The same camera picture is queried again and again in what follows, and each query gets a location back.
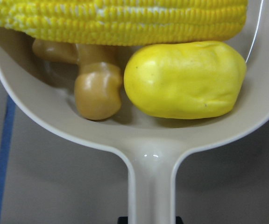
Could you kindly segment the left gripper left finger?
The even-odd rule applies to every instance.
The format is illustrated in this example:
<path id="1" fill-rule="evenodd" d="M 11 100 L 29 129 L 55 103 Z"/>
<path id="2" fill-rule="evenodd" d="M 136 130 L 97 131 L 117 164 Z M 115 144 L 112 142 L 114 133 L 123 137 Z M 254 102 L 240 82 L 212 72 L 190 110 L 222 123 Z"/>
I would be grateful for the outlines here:
<path id="1" fill-rule="evenodd" d="M 128 217 L 119 217 L 117 224 L 128 224 Z"/>

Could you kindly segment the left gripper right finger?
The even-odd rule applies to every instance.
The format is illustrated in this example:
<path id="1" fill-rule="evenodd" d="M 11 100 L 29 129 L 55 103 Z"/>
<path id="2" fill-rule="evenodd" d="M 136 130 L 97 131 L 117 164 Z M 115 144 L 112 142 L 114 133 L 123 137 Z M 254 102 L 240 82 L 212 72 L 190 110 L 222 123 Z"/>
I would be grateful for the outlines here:
<path id="1" fill-rule="evenodd" d="M 176 224 L 183 224 L 181 217 L 176 217 Z"/>

